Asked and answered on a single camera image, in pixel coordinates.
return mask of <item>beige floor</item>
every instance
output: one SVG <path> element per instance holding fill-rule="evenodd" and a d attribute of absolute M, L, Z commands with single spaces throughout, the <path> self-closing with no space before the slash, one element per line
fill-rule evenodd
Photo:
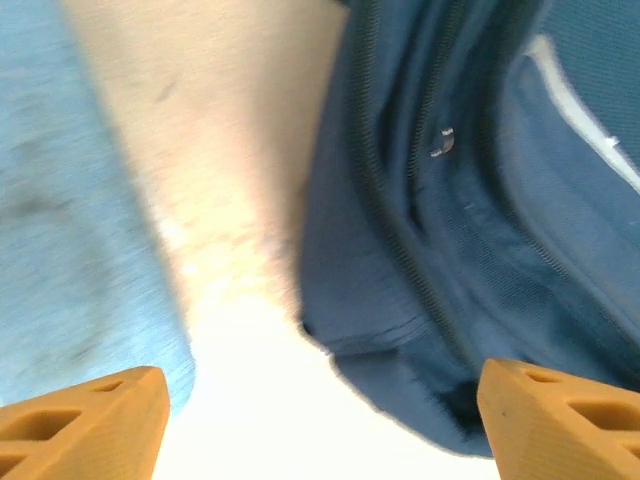
<path fill-rule="evenodd" d="M 162 239 L 198 362 L 157 479 L 473 478 L 374 413 L 296 330 L 331 0 L 63 0 Z"/>

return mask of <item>orange plastic piece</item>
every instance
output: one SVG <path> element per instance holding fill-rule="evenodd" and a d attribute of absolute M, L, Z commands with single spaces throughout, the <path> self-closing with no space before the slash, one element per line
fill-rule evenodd
<path fill-rule="evenodd" d="M 0 409 L 2 480 L 150 479 L 169 418 L 162 371 L 140 367 Z"/>
<path fill-rule="evenodd" d="M 640 478 L 640 394 L 489 360 L 478 406 L 502 480 Z"/>

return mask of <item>zipper pull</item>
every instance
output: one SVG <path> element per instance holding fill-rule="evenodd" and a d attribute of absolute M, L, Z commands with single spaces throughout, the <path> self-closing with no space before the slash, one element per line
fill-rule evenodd
<path fill-rule="evenodd" d="M 442 147 L 437 150 L 433 150 L 431 152 L 432 158 L 439 157 L 440 155 L 444 155 L 445 153 L 450 152 L 451 149 L 453 148 L 453 144 L 455 143 L 455 135 L 453 133 L 453 128 L 451 127 L 445 128 L 440 133 L 442 134 L 442 139 L 443 139 Z"/>

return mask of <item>white stripe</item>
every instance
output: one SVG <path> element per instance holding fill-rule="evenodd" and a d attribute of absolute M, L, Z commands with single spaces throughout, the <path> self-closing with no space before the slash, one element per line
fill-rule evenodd
<path fill-rule="evenodd" d="M 640 194 L 640 174 L 618 145 L 618 139 L 607 133 L 580 100 L 562 71 L 551 39 L 536 35 L 526 53 L 538 66 L 551 100 L 564 121 Z"/>

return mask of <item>dark blue fabric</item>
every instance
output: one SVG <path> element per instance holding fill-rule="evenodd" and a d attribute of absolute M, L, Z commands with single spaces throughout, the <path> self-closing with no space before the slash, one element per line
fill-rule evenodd
<path fill-rule="evenodd" d="M 563 118 L 527 53 L 540 35 L 556 45 L 568 84 L 637 161 L 640 7 L 527 0 L 520 23 L 515 2 L 467 2 L 432 98 L 434 126 L 453 128 L 454 147 L 432 157 L 442 139 L 425 138 L 410 185 L 421 91 L 451 3 L 379 1 L 370 111 L 387 201 L 465 359 L 358 195 L 348 86 L 364 0 L 350 2 L 318 133 L 303 320 L 379 408 L 446 448 L 490 455 L 475 402 L 478 365 L 488 358 L 640 390 L 640 196 Z"/>

